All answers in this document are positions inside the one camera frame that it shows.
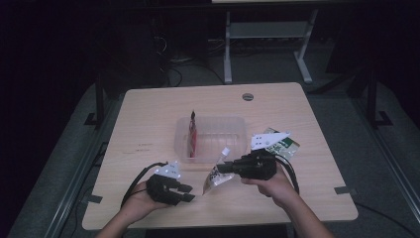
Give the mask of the person's left hand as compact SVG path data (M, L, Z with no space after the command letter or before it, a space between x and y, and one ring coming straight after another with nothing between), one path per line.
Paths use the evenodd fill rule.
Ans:
M158 209L167 208L167 204L152 200L147 193L147 183L140 182L129 195L121 208L123 218L130 224L139 221Z

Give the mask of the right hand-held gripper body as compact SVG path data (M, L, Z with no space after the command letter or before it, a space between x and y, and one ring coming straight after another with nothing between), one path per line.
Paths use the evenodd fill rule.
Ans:
M233 173L245 179L268 180L276 174L276 164L283 165L291 173L287 159L265 150L284 137L285 132L254 134L251 139L251 152L233 161Z

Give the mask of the person's right hand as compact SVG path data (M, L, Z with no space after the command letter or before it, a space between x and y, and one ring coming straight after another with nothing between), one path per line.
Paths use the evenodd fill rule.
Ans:
M268 180L242 178L241 182L255 185L261 194L271 197L276 205L286 211L295 206L297 193L280 164L276 164L276 174Z

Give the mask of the red black snack packet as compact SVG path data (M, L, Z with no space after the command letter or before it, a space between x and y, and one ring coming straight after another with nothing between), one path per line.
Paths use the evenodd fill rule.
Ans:
M196 122L195 122L195 111L191 112L190 115L190 122L189 122L189 134L188 134L188 155L190 158L195 157L195 150L196 150Z

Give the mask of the black metal stand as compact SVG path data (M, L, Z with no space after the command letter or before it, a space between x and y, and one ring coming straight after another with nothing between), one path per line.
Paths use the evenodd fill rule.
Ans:
M101 74L95 78L95 109L94 113L89 113L84 124L100 128L105 117L104 106L104 87Z
M392 126L385 111L376 110L377 79L375 71L372 69L369 73L367 82L367 120L373 129L380 126Z

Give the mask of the metal floor rail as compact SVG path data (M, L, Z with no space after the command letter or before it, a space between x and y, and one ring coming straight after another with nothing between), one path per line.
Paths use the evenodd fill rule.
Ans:
M368 109L359 99L352 99L352 104L359 116L362 118L364 125L369 134L372 136L375 144L378 146L388 165L388 168L390 169L391 175L395 180L396 185L401 190L401 193L411 212L420 223L420 195L413 187L403 168L398 163L397 157L393 154L380 133L381 127L392 127L392 121L389 119L385 111L374 112L371 120Z
M119 99L106 99L104 120L99 126L85 124L94 115L95 102L83 99L77 106L46 165L46 176L51 183L49 191L57 191L57 197L42 238L61 235L94 162L106 149L121 104Z

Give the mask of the green white snack packet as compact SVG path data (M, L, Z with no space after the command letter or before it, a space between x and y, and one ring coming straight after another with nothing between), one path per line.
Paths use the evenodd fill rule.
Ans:
M298 151L300 145L289 137L290 133L288 131L286 131L285 134L286 137L275 144L266 147L265 150L275 156L282 157L289 161Z

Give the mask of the clear plastic container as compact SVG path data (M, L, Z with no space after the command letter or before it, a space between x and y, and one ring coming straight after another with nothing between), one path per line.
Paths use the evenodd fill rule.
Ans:
M184 163L215 164L221 152L228 148L228 160L239 158L247 151L248 138L245 119L237 116L195 117L195 154L190 156L190 118L177 120L174 151Z

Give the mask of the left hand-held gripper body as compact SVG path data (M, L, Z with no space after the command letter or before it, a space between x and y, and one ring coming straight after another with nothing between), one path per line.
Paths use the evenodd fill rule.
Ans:
M178 162L171 162L160 169L147 180L147 193L153 201L168 205L178 205L181 194L174 191L180 186Z

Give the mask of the white desk frame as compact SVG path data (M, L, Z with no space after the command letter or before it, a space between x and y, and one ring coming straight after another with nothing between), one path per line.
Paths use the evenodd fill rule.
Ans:
M305 53L315 26L318 10L315 9L307 21L291 22L233 22L231 13L226 13L225 53L224 53L224 82L233 82L231 64L231 41L240 39L301 39L298 51L293 53L295 62L305 83L310 84L313 79L305 63Z

